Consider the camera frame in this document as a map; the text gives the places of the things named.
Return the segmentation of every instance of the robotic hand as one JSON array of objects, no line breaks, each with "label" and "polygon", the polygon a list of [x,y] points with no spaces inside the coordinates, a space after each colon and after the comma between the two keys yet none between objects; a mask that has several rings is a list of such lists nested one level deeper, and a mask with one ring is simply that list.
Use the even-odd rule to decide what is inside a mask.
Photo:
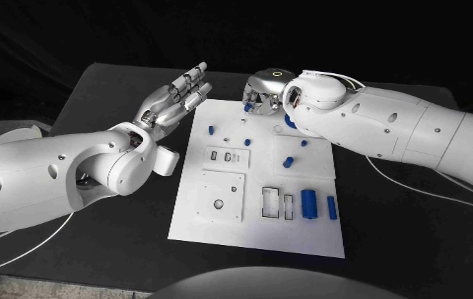
[{"label": "robotic hand", "polygon": [[299,77],[276,68],[260,71],[244,89],[244,110],[270,115],[283,106],[303,134],[473,183],[473,115],[361,83],[361,89],[348,89],[331,75],[360,83],[311,70]]},{"label": "robotic hand", "polygon": [[179,153],[156,142],[207,99],[207,67],[201,63],[151,94],[132,123],[97,133],[0,145],[0,232],[48,222],[103,198],[132,194],[152,171],[172,175]]}]

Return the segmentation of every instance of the round hole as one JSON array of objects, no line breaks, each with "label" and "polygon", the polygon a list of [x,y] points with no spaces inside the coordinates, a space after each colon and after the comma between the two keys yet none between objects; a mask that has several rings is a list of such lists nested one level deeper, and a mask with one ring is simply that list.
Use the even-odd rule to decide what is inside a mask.
[{"label": "round hole", "polygon": [[393,113],[389,118],[389,122],[394,122],[397,120],[397,113]]},{"label": "round hole", "polygon": [[48,167],[50,176],[57,179],[58,178],[58,166],[51,164]]},{"label": "round hole", "polygon": [[224,201],[223,200],[216,200],[214,206],[216,206],[216,209],[223,209]]},{"label": "round hole", "polygon": [[357,113],[358,109],[360,109],[360,103],[353,107],[353,113]]}]

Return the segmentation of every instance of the black table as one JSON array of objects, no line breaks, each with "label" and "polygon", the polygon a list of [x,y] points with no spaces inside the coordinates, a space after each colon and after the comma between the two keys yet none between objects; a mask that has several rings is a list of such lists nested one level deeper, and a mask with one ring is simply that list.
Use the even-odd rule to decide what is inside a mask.
[{"label": "black table", "polygon": [[[149,93],[184,72],[94,64],[67,102],[53,135],[102,131],[132,121]],[[244,74],[210,72],[211,98],[240,101],[247,78]],[[456,108],[446,88],[367,85]],[[338,146],[334,154],[347,259],[169,240],[192,119],[190,115],[174,135],[161,142],[182,153],[174,176],[154,173],[133,195],[104,199],[80,211],[51,242],[0,268],[0,274],[158,291],[204,272],[267,265],[345,276],[409,298],[469,295],[473,207],[399,186],[377,173],[363,155]],[[413,187],[473,202],[473,194],[428,168],[377,159],[376,164]],[[0,261],[30,250],[64,220],[2,238]]]}]

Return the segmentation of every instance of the blue part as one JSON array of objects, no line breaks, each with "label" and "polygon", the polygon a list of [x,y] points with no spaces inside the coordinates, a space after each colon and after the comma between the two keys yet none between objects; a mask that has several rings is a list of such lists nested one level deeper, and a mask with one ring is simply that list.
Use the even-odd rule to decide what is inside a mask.
[{"label": "blue part", "polygon": [[283,163],[285,168],[289,168],[295,162],[295,158],[289,157]]},{"label": "blue part", "polygon": [[318,199],[315,190],[302,190],[301,198],[303,203],[303,217],[306,219],[315,219],[318,215]]},{"label": "blue part", "polygon": [[247,103],[247,105],[244,106],[244,111],[250,112],[250,110],[254,108],[254,105],[252,103]]},{"label": "blue part", "polygon": [[331,219],[337,220],[338,219],[338,209],[335,208],[335,197],[334,196],[328,196],[328,202],[329,202]]},{"label": "blue part", "polygon": [[286,114],[286,117],[285,117],[285,121],[286,121],[288,125],[291,126],[291,128],[298,129],[296,124],[292,122],[292,119],[289,118],[288,114]]}]

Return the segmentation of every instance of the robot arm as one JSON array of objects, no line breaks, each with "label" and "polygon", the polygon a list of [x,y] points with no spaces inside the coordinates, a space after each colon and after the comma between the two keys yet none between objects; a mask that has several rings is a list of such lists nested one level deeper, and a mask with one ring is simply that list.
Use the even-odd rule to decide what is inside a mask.
[{"label": "robot arm", "polygon": [[285,85],[280,101],[306,135],[473,183],[472,114],[391,90],[348,90],[337,78],[308,70]]},{"label": "robot arm", "polygon": [[133,122],[109,131],[0,145],[0,232],[42,224],[103,198],[132,194],[152,171],[172,175],[179,153],[156,141],[207,99],[207,67],[201,63],[152,93]]}]

